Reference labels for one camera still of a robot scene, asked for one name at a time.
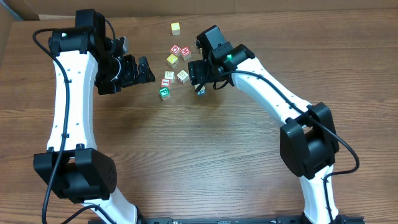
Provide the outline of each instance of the toy block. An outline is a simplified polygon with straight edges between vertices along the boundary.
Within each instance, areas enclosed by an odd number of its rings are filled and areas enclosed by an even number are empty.
[[[162,83],[160,84],[161,87],[167,87],[170,88],[172,86],[172,81],[166,78],[162,79]]]
[[[182,82],[182,84],[184,84],[186,81],[189,80],[189,75],[187,72],[182,70],[180,73],[177,74],[177,79],[180,80],[180,82]]]
[[[171,54],[168,58],[167,58],[167,63],[168,65],[170,65],[172,68],[175,68],[178,65],[178,57]]]
[[[171,80],[172,81],[172,83],[174,83],[174,72],[169,72],[169,71],[166,71],[165,73],[164,73],[164,78],[166,78],[166,79],[169,79],[169,80]]]
[[[174,46],[170,49],[170,53],[178,57],[181,54],[181,48],[174,44]]]
[[[180,23],[179,22],[172,23],[172,33],[173,33],[173,35],[180,35],[181,34]]]
[[[192,53],[188,47],[184,47],[183,49],[181,49],[181,54],[182,54],[182,58],[184,58],[184,60],[188,60],[192,57]]]
[[[170,90],[167,87],[161,88],[159,90],[160,96],[162,97],[163,100],[167,100],[171,98],[172,96],[170,95]]]
[[[206,93],[205,86],[202,86],[202,88],[199,90],[199,92],[197,92],[197,95],[200,96],[200,95],[203,95],[205,93]]]

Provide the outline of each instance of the wooden table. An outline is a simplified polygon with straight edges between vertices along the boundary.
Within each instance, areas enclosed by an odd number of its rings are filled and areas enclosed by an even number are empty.
[[[179,21],[182,34],[172,36]],[[147,217],[260,218],[299,215],[299,180],[279,156],[279,130],[257,103],[231,86],[198,97],[188,83],[162,101],[160,79],[173,44],[193,48],[213,24],[235,46],[245,44],[282,84],[312,103],[326,103],[338,134],[356,149],[360,170],[335,177],[340,213],[367,223],[398,222],[398,9],[280,12],[111,19],[130,53],[145,55],[155,83],[94,100],[98,150],[118,168],[118,186]],[[74,21],[15,22],[0,73],[0,222],[40,223],[47,185],[32,158],[45,152],[53,120],[52,61],[33,31]],[[50,34],[40,36],[47,43]],[[193,60],[199,53],[193,50]],[[187,69],[180,63],[174,69]],[[354,166],[346,149],[336,170]],[[50,198],[48,221],[80,205]],[[74,223],[86,223],[92,212]]]

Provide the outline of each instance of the black motor joint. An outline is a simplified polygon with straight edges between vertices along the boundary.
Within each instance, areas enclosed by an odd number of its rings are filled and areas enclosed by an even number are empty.
[[[233,48],[216,25],[199,34],[196,45],[202,49],[203,59],[188,63],[192,85],[228,81],[233,86],[231,75],[219,75],[235,71],[241,62],[255,57],[243,44]]]
[[[107,37],[105,17],[94,9],[78,10],[75,27],[53,31],[49,47],[55,56],[72,50],[79,50],[81,54],[90,52],[98,62],[95,85],[100,95],[113,94],[121,91],[121,88],[155,81],[146,57],[139,59],[137,67],[132,55],[124,55],[128,51],[127,38]]]

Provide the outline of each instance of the black cable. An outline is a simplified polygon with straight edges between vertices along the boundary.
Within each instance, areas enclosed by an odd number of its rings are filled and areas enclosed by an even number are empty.
[[[67,76],[67,73],[65,71],[65,69],[63,68],[62,64],[58,61],[58,59],[51,54],[51,52],[49,50],[47,50],[36,38],[37,34],[42,33],[42,32],[48,32],[48,31],[54,31],[55,29],[41,29],[41,30],[37,30],[33,33],[33,41],[37,44],[37,46],[39,46],[48,56],[50,56],[52,58],[52,60],[54,60],[54,62],[58,65],[58,67],[60,68],[62,75],[63,75],[63,82],[65,83],[65,92],[66,92],[66,100],[65,100],[65,115],[63,117],[63,129],[62,129],[62,140],[61,140],[61,146],[60,146],[60,150],[58,152],[58,157],[57,160],[55,162],[54,165],[54,169],[51,173],[50,176],[50,180],[49,180],[49,184],[47,186],[47,190],[45,192],[45,197],[44,197],[44,202],[43,202],[43,209],[42,209],[42,222],[44,224],[47,223],[46,220],[46,215],[47,215],[47,207],[49,205],[49,198],[50,198],[50,194],[51,194],[51,188],[54,182],[54,177],[55,174],[58,171],[58,168],[60,166],[61,163],[61,159],[62,159],[62,153],[63,150],[65,149],[65,143],[67,141],[67,131],[68,131],[68,117],[69,117],[69,97],[70,97],[70,93],[69,93],[69,79]]]
[[[220,87],[217,87],[217,82],[214,82],[213,89],[214,90],[220,90],[220,89],[226,87],[228,85],[228,83],[229,83],[229,81],[225,81],[224,84],[222,84]]]
[[[111,22],[110,22],[109,20],[107,20],[107,19],[105,19],[105,22],[106,22],[106,23],[109,25],[109,27],[111,28],[112,33],[113,33],[113,41],[115,41],[115,40],[116,40],[116,34],[115,34],[115,32],[114,32],[114,29],[113,29],[113,26],[112,26]]]
[[[87,209],[91,209],[91,208],[95,208],[95,210],[101,212],[101,214],[103,214],[103,216],[111,223],[111,224],[116,224],[116,222],[114,222],[112,220],[112,218],[99,206],[99,205],[87,205],[81,209],[79,209],[79,211],[77,211],[75,214],[71,215],[69,218],[67,218],[65,221],[63,221],[61,224],[66,224],[69,223],[70,221],[72,221],[74,218],[76,218],[78,215],[80,215],[82,212],[84,212]]]
[[[330,131],[328,128],[326,128],[324,125],[322,125],[321,123],[319,123],[316,119],[314,119],[313,117],[311,117],[309,114],[304,113],[304,111],[300,110],[300,108],[298,108],[294,103],[292,103],[271,81],[269,81],[268,79],[266,79],[265,77],[263,77],[262,75],[253,73],[253,72],[247,72],[247,71],[230,71],[230,72],[224,72],[221,73],[219,75],[217,75],[216,77],[214,77],[215,80],[217,80],[218,78],[221,77],[225,77],[227,75],[230,75],[232,73],[242,73],[242,74],[246,74],[246,75],[251,75],[256,77],[257,79],[261,79],[262,81],[266,82],[269,86],[271,86],[279,95],[280,97],[282,97],[287,104],[289,104],[289,106],[291,106],[293,109],[295,109],[297,112],[299,112],[300,114],[302,114],[303,116],[307,116],[307,118],[309,120],[311,120],[311,122],[318,126],[319,128],[321,128],[322,130],[326,131],[329,135],[331,135],[332,137],[334,137],[338,142],[340,142],[345,148],[347,148],[347,150],[351,153],[351,155],[354,157],[355,159],[355,167],[350,169],[350,170],[344,170],[344,171],[338,171],[338,172],[332,172],[330,174],[327,174],[324,176],[323,178],[323,188],[325,190],[325,198],[326,198],[326,209],[328,210],[329,213],[329,218],[331,223],[334,223],[333,221],[333,215],[331,214],[331,208],[330,208],[330,203],[329,203],[329,197],[328,197],[328,189],[326,187],[326,183],[328,182],[327,179],[331,176],[334,175],[341,175],[341,174],[352,174],[353,172],[355,172],[356,170],[358,170],[359,168],[359,157],[358,155],[355,153],[354,149],[349,146],[349,144],[347,144],[347,142],[345,142],[343,139],[341,139],[337,134],[333,133],[332,131]]]

